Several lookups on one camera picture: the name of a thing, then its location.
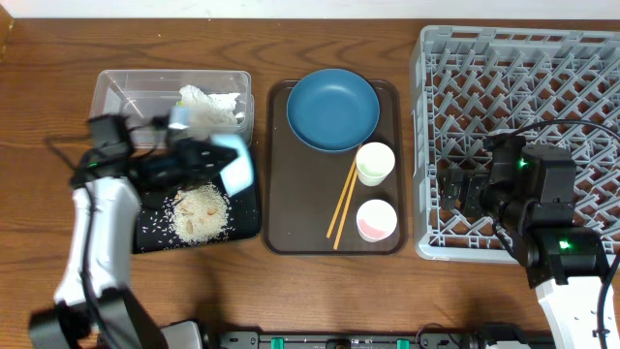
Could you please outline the rice pile with nuts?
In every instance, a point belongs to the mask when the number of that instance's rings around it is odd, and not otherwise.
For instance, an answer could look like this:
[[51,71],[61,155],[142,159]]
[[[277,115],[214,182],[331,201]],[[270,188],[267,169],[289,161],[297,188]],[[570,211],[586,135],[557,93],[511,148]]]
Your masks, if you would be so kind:
[[228,238],[229,197],[213,183],[196,189],[155,194],[139,216],[139,238],[156,249],[173,249]]

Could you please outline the light blue bowl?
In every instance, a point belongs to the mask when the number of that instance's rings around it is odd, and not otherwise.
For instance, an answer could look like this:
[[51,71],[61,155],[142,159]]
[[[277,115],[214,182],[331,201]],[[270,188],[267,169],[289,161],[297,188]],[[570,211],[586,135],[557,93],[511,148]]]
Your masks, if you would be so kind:
[[227,195],[233,197],[252,186],[255,181],[255,171],[245,141],[236,134],[215,134],[211,137],[211,143],[232,149],[237,154],[237,157],[220,172]]

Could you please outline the white tissue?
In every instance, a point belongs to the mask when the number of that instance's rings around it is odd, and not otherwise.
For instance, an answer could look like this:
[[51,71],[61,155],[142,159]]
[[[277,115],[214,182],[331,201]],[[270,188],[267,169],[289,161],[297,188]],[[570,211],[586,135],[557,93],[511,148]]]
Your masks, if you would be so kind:
[[179,89],[179,94],[177,105],[190,110],[198,127],[236,125],[245,119],[245,112],[236,110],[239,93],[205,94],[188,84]]

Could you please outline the pink cup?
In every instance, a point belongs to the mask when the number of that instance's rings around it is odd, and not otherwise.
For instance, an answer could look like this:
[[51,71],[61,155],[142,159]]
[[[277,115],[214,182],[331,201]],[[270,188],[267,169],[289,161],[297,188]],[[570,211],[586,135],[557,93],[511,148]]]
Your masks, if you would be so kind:
[[396,230],[398,217],[391,204],[383,200],[370,200],[356,212],[356,228],[362,239],[378,242],[390,237]]

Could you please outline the cream white cup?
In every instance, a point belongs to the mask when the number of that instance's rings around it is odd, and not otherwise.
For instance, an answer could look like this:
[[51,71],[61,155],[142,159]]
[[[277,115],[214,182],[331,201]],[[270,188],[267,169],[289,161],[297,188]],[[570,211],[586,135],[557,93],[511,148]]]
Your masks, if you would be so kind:
[[384,143],[367,143],[356,154],[357,178],[366,186],[378,186],[395,166],[395,155]]

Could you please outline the dark blue bowl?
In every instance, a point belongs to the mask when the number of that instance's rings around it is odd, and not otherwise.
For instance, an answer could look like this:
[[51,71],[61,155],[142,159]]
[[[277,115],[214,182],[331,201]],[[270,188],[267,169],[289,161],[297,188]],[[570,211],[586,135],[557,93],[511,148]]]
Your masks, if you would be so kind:
[[287,120],[304,144],[343,152],[365,142],[380,120],[380,102],[370,82],[343,69],[323,69],[299,80],[287,100]]

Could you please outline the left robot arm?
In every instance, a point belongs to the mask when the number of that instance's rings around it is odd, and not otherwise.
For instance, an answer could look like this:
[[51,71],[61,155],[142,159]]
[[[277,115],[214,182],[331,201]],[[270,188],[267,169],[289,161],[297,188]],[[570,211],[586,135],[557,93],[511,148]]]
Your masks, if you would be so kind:
[[76,207],[71,251],[51,309],[32,314],[36,348],[77,348],[97,329],[109,348],[201,348],[193,320],[159,327],[130,288],[130,260],[140,196],[155,189],[205,184],[220,176],[236,194],[249,180],[251,157],[237,135],[208,142],[181,139],[166,153],[138,156],[129,141],[94,140],[71,179]]

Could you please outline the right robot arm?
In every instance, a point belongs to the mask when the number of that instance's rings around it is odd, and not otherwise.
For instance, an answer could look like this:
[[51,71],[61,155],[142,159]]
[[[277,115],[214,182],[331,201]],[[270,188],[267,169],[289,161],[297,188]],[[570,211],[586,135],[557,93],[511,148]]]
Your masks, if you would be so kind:
[[574,223],[576,164],[569,150],[501,134],[485,139],[487,171],[441,170],[440,206],[489,217],[512,244],[558,348],[616,348],[609,261],[598,233]]

